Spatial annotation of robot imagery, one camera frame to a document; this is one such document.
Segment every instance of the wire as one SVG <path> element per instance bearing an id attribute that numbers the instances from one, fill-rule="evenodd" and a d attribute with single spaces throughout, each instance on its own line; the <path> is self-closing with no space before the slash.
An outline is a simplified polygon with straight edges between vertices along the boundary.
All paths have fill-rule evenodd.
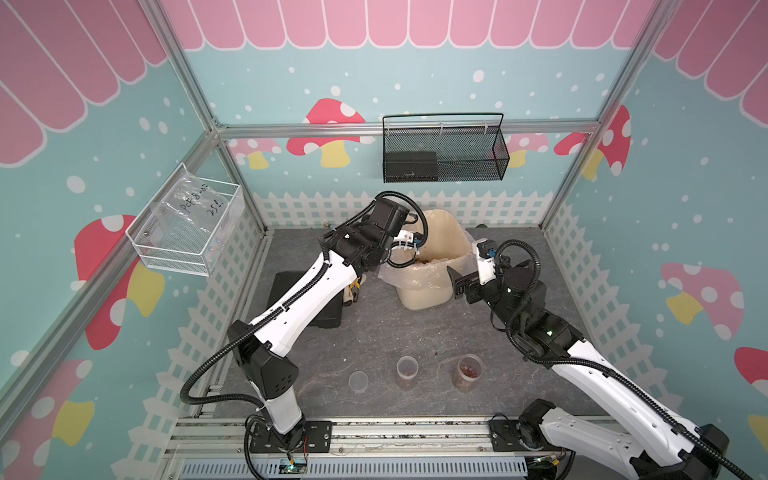
<path id="1" fill-rule="evenodd" d="M 541 264 L 539 262 L 538 254 L 536 254 L 536 251 L 526 242 L 523 242 L 521 240 L 507 240 L 504 243 L 502 243 L 501 246 L 496 250 L 496 257 L 495 257 L 496 263 L 498 263 L 500 260 L 502 250 L 506 248 L 508 245 L 516 245 L 518 247 L 523 248 L 525 251 L 528 252 L 529 255 L 531 255 L 531 258 L 534 261 L 534 273 L 533 273 L 533 276 L 531 277 L 531 282 L 528 284 L 528 288 L 525 290 L 525 293 L 523 294 L 523 297 L 521 298 L 517 308 L 515 308 L 515 310 L 510 314 L 510 316 L 505 321 L 505 327 L 506 327 L 505 332 L 507 334 L 507 338 L 509 339 L 509 342 L 513 346 L 515 346 L 515 348 L 520 353 L 522 353 L 522 355 L 525 357 L 526 360 L 530 360 L 533 363 L 536 363 L 538 365 L 543 365 L 543 366 L 555 366 L 555 365 L 586 366 L 588 368 L 597 370 L 598 372 L 602 373 L 605 376 L 613 377 L 617 382 L 619 382 L 621 385 L 626 387 L 630 392 L 635 394 L 636 397 L 638 397 L 646 405 L 648 405 L 657 415 L 661 417 L 662 420 L 664 420 L 664 422 L 669 424 L 672 427 L 672 430 L 676 432 L 678 435 L 682 435 L 686 440 L 693 443 L 701 451 L 705 452 L 707 455 L 709 455 L 717 463 L 725 467 L 729 472 L 733 473 L 740 480 L 753 480 L 752 477 L 750 477 L 744 470 L 737 467 L 732 461 L 726 458 L 722 453 L 713 449 L 704 440 L 700 439 L 699 437 L 691 433 L 690 430 L 688 430 L 685 427 L 685 425 L 675 420 L 674 417 L 670 415 L 669 412 L 664 407 L 660 406 L 659 403 L 656 402 L 656 400 L 651 398 L 643 389 L 635 385 L 627 377 L 621 375 L 618 371 L 610 367 L 606 367 L 601 363 L 593 362 L 592 360 L 579 359 L 574 357 L 571 357 L 569 359 L 561 359 L 561 360 L 544 359 L 541 357 L 532 356 L 530 352 L 528 352 L 525 348 L 523 348 L 523 346 L 520 345 L 520 343 L 518 343 L 517 339 L 515 338 L 515 333 L 512 332 L 512 323 L 514 322 L 515 317 L 520 315 L 520 312 L 522 312 L 523 308 L 525 308 L 525 305 L 528 303 L 528 301 L 531 298 L 530 294 L 533 292 L 533 289 L 536 287 L 536 283 L 538 283 L 538 274 L 541 272 Z"/>
<path id="2" fill-rule="evenodd" d="M 571 450 L 571 454 L 568 456 L 568 463 L 565 464 L 565 467 L 563 467 L 563 471 L 560 472 L 560 475 L 555 477 L 554 480 L 564 480 L 565 477 L 567 477 L 568 474 L 571 473 L 571 467 L 574 466 L 575 459 L 576 459 L 576 452 Z"/>

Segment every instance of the empty plastic cup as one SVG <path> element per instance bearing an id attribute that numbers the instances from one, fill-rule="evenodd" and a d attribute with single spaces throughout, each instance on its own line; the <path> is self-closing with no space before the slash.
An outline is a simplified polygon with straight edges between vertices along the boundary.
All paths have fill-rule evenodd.
<path id="1" fill-rule="evenodd" d="M 482 378 L 485 370 L 482 360 L 471 353 L 462 356 L 456 363 L 453 371 L 453 386 L 459 392 L 469 392 L 473 390 Z"/>
<path id="2" fill-rule="evenodd" d="M 401 390 L 410 390 L 416 385 L 419 362 L 412 356 L 404 356 L 397 361 L 397 386 Z"/>
<path id="3" fill-rule="evenodd" d="M 356 370 L 349 376 L 349 387 L 354 393 L 363 393 L 368 388 L 368 375 L 362 370 Z"/>

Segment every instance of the gray tabletop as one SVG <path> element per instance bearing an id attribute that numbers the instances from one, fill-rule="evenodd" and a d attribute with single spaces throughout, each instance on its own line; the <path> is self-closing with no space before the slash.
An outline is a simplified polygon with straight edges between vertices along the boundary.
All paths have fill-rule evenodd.
<path id="1" fill-rule="evenodd" d="M 573 299 L 538 228 L 472 228 L 475 238 L 501 243 L 516 238 L 530 243 L 541 258 L 541 281 L 548 288 L 547 308 L 584 332 Z M 249 312 L 262 313 L 275 274 L 306 270 L 319 254 L 321 230 L 276 230 Z M 517 263 L 527 258 L 520 249 L 505 255 Z M 385 415 L 518 415 L 533 399 L 542 398 L 575 415 L 604 413 L 583 392 L 550 370 L 523 361 L 504 333 L 491 328 L 490 311 L 484 303 L 465 300 L 420 311 L 406 309 L 395 287 L 368 274 L 357 303 L 343 310 L 341 327 L 309 327 L 296 341 L 288 357 L 299 367 L 294 388 L 299 405 L 308 417 Z M 474 353 L 485 364 L 477 388 L 457 391 L 452 372 L 461 355 Z M 396 363 L 402 356 L 419 361 L 417 383 L 409 391 L 396 384 Z M 369 385 L 355 394 L 349 375 L 362 370 Z M 240 368 L 231 364 L 222 393 L 251 393 Z M 216 407 L 219 418 L 242 418 L 253 406 L 225 402 Z"/>

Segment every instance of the beige plastic bin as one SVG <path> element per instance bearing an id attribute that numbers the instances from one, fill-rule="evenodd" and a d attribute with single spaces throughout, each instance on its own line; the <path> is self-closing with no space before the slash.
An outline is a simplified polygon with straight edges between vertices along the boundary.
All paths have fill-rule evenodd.
<path id="1" fill-rule="evenodd" d="M 383 265 L 379 278 L 393 285 L 405 308 L 421 310 L 440 305 L 451 299 L 453 288 L 447 266 L 468 273 L 475 262 L 472 255 L 472 236 L 458 224 L 455 217 L 445 210 L 424 212 L 429 225 L 426 245 L 419 250 L 417 262 L 406 268 Z M 423 232 L 422 223 L 404 227 L 413 232 Z M 392 261 L 403 263 L 413 257 L 413 250 L 397 249 Z"/>

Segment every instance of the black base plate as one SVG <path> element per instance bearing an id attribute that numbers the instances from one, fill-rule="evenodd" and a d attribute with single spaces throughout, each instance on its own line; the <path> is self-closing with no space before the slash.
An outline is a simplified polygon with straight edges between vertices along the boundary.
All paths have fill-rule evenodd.
<path id="1" fill-rule="evenodd" d="M 258 422 L 254 423 L 256 435 L 250 441 L 251 453 L 281 453 L 280 442 L 277 441 L 274 432 L 266 430 Z M 306 452 L 328 453 L 331 446 L 332 422 L 306 422 Z M 302 454 L 304 447 L 296 450 L 296 454 Z"/>
<path id="2" fill-rule="evenodd" d="M 531 452 L 531 450 L 521 442 L 520 433 L 515 427 L 516 424 L 517 422 L 514 420 L 507 421 L 503 419 L 491 420 L 488 422 L 488 426 L 491 429 L 491 444 L 493 444 L 494 452 Z M 546 444 L 535 451 L 537 452 L 539 450 L 552 452 L 559 451 L 560 447 Z"/>

